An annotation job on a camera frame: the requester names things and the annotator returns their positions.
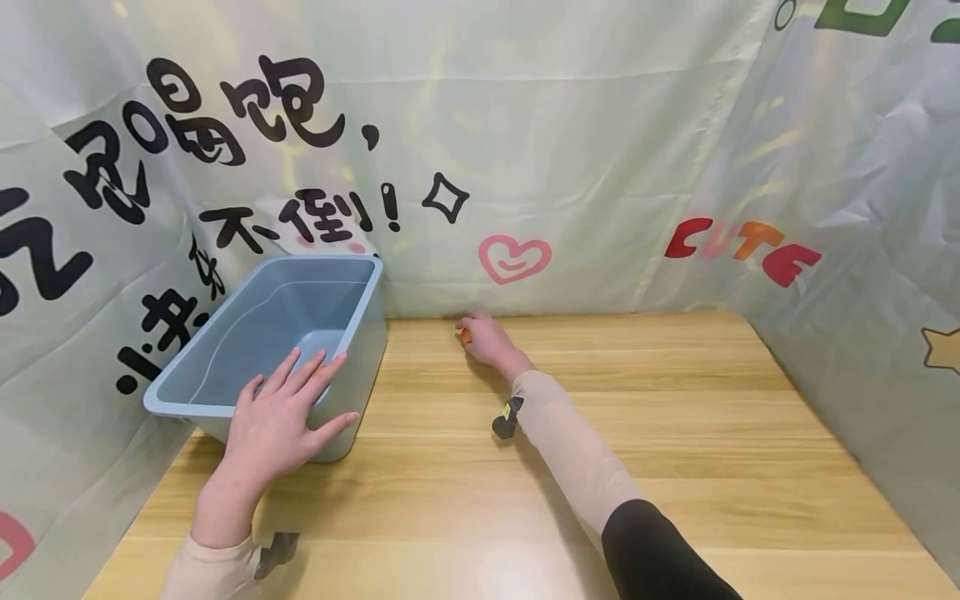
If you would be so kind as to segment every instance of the wooden table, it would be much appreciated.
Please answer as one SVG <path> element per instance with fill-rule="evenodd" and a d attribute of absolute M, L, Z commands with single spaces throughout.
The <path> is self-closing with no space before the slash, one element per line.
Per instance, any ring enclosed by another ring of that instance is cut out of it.
<path fill-rule="evenodd" d="M 766 347 L 723 314 L 504 322 L 745 598 L 960 599 Z M 259 539 L 301 531 L 268 598 L 615 598 L 535 449 L 496 444 L 506 389 L 449 322 L 393 322 L 353 450 L 279 482 Z M 88 592 L 158 597 L 222 447 L 192 438 Z"/>

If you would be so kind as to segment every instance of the exclamation mark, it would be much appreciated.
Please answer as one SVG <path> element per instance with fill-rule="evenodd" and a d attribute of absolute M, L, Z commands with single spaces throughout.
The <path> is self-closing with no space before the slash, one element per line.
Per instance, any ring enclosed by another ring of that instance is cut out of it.
<path fill-rule="evenodd" d="M 390 219 L 390 231 L 396 233 L 400 231 L 400 223 L 396 221 L 396 190 L 392 183 L 384 183 L 380 186 L 380 196 L 383 198 L 383 211 L 387 213 Z"/>

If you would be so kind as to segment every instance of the pink heart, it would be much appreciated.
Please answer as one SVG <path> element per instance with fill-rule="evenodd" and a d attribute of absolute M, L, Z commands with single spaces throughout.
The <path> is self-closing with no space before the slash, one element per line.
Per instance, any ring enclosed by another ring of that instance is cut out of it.
<path fill-rule="evenodd" d="M 519 261 L 517 264 L 508 263 L 505 260 L 497 261 L 497 266 L 500 269 L 503 269 L 507 272 L 514 273 L 511 276 L 502 276 L 493 266 L 493 262 L 490 259 L 490 248 L 495 244 L 503 244 L 507 247 L 507 252 L 510 253 L 511 258 L 520 258 L 523 254 L 530 250 L 539 250 L 540 251 L 540 260 L 530 264 L 525 260 Z M 484 270 L 487 272 L 487 275 L 490 276 L 490 279 L 493 279 L 499 285 L 505 285 L 507 283 L 513 283 L 514 281 L 520 281 L 521 279 L 526 279 L 529 276 L 534 276 L 540 271 L 546 269 L 546 266 L 550 264 L 550 258 L 553 257 L 553 249 L 550 248 L 550 245 L 544 242 L 543 240 L 531 240 L 529 242 L 524 242 L 520 244 L 514 238 L 509 235 L 491 235 L 483 242 L 480 242 L 480 264 L 483 265 Z"/>

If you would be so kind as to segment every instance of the right hand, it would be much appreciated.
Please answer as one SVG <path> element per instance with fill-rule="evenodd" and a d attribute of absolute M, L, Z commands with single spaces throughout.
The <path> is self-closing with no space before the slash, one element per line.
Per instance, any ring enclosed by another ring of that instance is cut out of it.
<path fill-rule="evenodd" d="M 527 355 L 511 341 L 497 321 L 482 313 L 472 313 L 457 322 L 457 330 L 467 329 L 470 341 L 464 344 L 470 356 L 491 365 L 508 381 L 535 369 Z"/>

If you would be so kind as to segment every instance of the blue plastic bin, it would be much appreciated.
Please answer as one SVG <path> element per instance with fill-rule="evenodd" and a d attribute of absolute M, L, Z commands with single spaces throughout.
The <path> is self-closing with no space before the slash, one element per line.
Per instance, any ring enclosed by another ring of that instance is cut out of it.
<path fill-rule="evenodd" d="M 361 416 L 387 346 L 380 301 L 383 265 L 372 256 L 283 256 L 257 267 L 174 357 L 143 397 L 148 411 L 187 419 L 221 442 L 240 390 L 270 376 L 294 346 L 295 368 L 320 348 L 346 364 L 314 405 L 316 428 L 346 412 Z M 353 446 L 360 420 L 313 460 L 332 462 Z"/>

